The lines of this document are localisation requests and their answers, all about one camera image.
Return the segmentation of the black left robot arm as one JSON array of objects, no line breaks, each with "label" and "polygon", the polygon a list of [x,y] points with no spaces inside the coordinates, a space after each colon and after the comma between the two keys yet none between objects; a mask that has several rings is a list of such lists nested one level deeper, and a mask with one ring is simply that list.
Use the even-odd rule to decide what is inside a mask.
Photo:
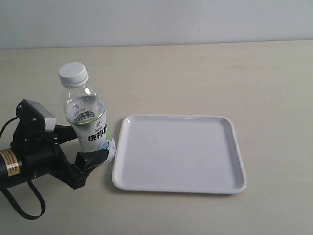
[{"label": "black left robot arm", "polygon": [[0,152],[0,187],[8,189],[29,180],[50,174],[73,190],[85,185],[87,177],[102,162],[109,151],[77,152],[71,164],[60,145],[74,140],[72,127],[56,125],[53,132],[29,134],[22,124],[13,133],[10,148]]}]

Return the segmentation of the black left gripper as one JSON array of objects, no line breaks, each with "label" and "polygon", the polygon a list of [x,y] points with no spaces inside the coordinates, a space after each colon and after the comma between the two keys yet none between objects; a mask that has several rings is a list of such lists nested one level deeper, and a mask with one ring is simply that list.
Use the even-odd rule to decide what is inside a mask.
[{"label": "black left gripper", "polygon": [[108,150],[77,152],[75,166],[70,164],[60,145],[77,139],[71,126],[56,125],[53,132],[30,135],[21,123],[16,127],[10,144],[20,166],[20,173],[9,177],[9,186],[17,186],[46,174],[50,174],[73,190],[86,184],[90,173],[108,157]]}]

